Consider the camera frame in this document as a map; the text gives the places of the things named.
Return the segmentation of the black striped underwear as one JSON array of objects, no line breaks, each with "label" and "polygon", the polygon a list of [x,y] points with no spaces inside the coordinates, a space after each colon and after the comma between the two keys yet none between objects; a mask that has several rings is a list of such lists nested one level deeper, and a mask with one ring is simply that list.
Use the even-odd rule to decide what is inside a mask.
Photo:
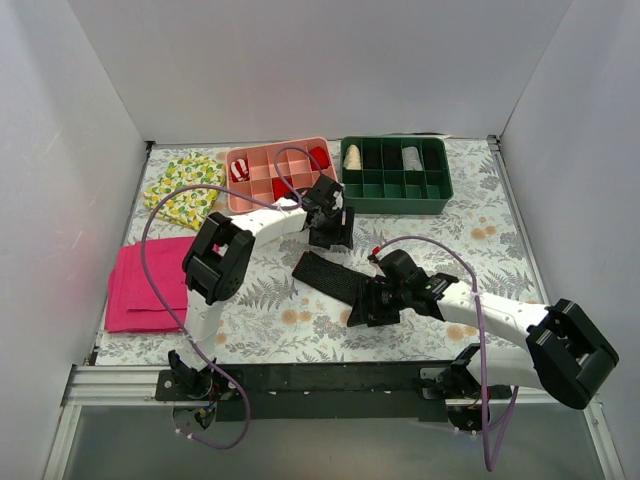
[{"label": "black striped underwear", "polygon": [[368,276],[327,260],[315,252],[302,254],[292,271],[294,279],[348,305],[356,300],[358,286]]}]

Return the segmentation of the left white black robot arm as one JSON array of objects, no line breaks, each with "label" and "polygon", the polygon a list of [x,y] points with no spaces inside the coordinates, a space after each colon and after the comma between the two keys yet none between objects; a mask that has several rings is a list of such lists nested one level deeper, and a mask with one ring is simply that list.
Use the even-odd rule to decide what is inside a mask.
[{"label": "left white black robot arm", "polygon": [[242,215],[208,215],[183,260],[186,340],[168,358],[174,382],[190,399],[212,390],[209,363],[223,307],[243,284],[256,247],[302,231],[316,247],[353,247],[355,209],[346,204],[344,187],[326,175],[304,192],[259,205]]}]

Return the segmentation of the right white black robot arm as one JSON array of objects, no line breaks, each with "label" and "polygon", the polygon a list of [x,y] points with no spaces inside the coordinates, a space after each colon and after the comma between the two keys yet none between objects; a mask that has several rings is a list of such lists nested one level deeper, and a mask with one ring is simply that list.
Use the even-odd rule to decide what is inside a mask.
[{"label": "right white black robot arm", "polygon": [[428,387],[449,398],[475,397],[487,386],[523,386],[583,409],[619,363],[619,355],[575,302],[527,304],[488,293],[444,273],[428,275],[403,250],[378,262],[375,277],[355,284],[350,326],[399,322],[414,313],[472,326],[512,343],[507,350],[477,342],[466,347]]}]

